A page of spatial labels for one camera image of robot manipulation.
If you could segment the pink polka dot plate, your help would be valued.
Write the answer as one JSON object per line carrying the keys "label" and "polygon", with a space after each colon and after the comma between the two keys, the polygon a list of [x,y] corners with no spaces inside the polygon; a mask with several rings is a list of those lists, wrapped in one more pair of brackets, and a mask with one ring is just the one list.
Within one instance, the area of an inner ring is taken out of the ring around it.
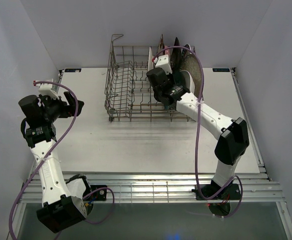
{"label": "pink polka dot plate", "polygon": [[171,54],[170,54],[169,46],[165,46],[164,55],[168,55],[170,57]]}

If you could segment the black square floral plate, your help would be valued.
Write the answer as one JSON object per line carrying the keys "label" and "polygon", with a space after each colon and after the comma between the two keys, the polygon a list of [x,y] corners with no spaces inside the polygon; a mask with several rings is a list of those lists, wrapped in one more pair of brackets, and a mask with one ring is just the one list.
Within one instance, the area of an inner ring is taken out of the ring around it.
{"label": "black square floral plate", "polygon": [[182,51],[178,46],[180,46],[180,41],[177,37],[175,37],[174,46],[172,54],[171,54],[171,69],[173,72],[178,71],[180,69],[180,64],[182,61]]}

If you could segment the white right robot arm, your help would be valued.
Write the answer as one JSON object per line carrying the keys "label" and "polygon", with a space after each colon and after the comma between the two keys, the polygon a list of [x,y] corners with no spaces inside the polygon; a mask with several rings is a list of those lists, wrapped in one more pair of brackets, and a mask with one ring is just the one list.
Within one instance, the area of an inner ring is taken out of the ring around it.
{"label": "white right robot arm", "polygon": [[237,164],[250,144],[246,121],[241,117],[225,116],[205,104],[202,97],[196,97],[201,82],[187,70],[167,73],[156,67],[146,76],[157,101],[174,105],[176,111],[196,120],[199,128],[204,127],[217,140],[214,151],[218,159],[216,172],[209,185],[198,188],[198,194],[205,200],[224,198],[230,192]]}

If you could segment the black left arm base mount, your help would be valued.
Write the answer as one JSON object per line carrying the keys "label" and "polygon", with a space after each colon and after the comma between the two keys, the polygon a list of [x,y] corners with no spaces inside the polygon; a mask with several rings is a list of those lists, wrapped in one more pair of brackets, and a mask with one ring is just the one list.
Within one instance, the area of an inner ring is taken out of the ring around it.
{"label": "black left arm base mount", "polygon": [[91,185],[91,191],[95,191],[99,189],[98,191],[95,191],[89,198],[88,202],[94,202],[94,201],[106,201],[107,200],[107,185]]}

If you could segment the white oval plate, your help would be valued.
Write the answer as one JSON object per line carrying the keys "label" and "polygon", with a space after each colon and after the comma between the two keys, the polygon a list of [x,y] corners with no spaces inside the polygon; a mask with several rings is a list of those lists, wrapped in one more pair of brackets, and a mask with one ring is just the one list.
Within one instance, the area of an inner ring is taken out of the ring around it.
{"label": "white oval plate", "polygon": [[195,84],[194,84],[194,81],[193,81],[191,74],[186,70],[180,71],[180,74],[182,76],[183,87],[187,88],[191,93],[194,93],[195,92]]}

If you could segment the teal square plate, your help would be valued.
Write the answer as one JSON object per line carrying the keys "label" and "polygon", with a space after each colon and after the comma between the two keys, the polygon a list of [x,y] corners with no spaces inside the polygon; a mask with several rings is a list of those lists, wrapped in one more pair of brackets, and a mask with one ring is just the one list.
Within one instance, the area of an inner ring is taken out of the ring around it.
{"label": "teal square plate", "polygon": [[185,88],[189,87],[189,73],[187,71],[176,71],[173,73],[173,77],[176,85],[181,85]]}

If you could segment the grey wire dish rack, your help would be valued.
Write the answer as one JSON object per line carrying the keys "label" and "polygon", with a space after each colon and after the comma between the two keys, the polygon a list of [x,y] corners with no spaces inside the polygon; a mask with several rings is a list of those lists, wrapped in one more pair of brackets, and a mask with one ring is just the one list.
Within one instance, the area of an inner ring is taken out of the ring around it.
{"label": "grey wire dish rack", "polygon": [[153,56],[158,46],[117,45],[120,34],[112,35],[105,84],[105,109],[109,121],[124,120],[189,120],[154,98],[146,77],[149,47]]}

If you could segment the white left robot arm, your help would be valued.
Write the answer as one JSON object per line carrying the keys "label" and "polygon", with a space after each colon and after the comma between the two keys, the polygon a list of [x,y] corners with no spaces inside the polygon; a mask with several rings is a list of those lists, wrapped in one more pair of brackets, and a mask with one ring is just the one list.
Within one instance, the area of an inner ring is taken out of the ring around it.
{"label": "white left robot arm", "polygon": [[58,118],[73,118],[81,113],[84,103],[64,92],[60,96],[28,95],[18,105],[25,115],[21,132],[34,156],[41,182],[42,207],[38,220],[53,233],[58,233],[85,220],[89,214],[84,200],[92,188],[83,174],[65,180],[55,144],[58,142],[54,122]]}

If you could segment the speckled beige blue round plate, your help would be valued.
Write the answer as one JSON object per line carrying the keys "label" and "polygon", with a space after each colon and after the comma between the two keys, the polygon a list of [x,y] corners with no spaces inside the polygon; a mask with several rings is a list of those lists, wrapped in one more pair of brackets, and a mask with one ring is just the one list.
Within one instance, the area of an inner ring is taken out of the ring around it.
{"label": "speckled beige blue round plate", "polygon": [[201,70],[197,58],[193,54],[187,55],[182,60],[180,70],[189,72],[194,82],[194,90],[192,92],[198,97],[202,86],[203,70]]}

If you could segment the beige square flower plate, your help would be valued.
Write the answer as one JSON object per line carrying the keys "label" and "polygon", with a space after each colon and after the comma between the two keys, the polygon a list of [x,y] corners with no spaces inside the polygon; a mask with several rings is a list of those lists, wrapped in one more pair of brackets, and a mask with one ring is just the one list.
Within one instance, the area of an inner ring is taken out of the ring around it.
{"label": "beige square flower plate", "polygon": [[162,55],[165,54],[164,48],[165,48],[164,38],[163,38],[163,34],[161,34],[160,40],[159,40],[159,44],[158,44],[158,48],[157,48],[158,56],[162,56]]}

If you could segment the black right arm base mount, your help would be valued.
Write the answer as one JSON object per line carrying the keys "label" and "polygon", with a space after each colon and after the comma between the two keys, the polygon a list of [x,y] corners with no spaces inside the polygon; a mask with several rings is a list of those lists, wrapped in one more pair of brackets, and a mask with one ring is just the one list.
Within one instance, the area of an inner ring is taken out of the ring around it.
{"label": "black right arm base mount", "polygon": [[[205,198],[208,198],[215,194],[219,190],[217,186],[212,186],[211,184],[204,184],[201,186],[201,192]],[[203,200],[201,195],[199,194],[197,186],[191,190],[191,192],[195,193],[196,200]],[[228,187],[224,188],[214,200],[239,200],[241,198],[241,190],[239,189],[239,185],[236,183],[230,184]]]}

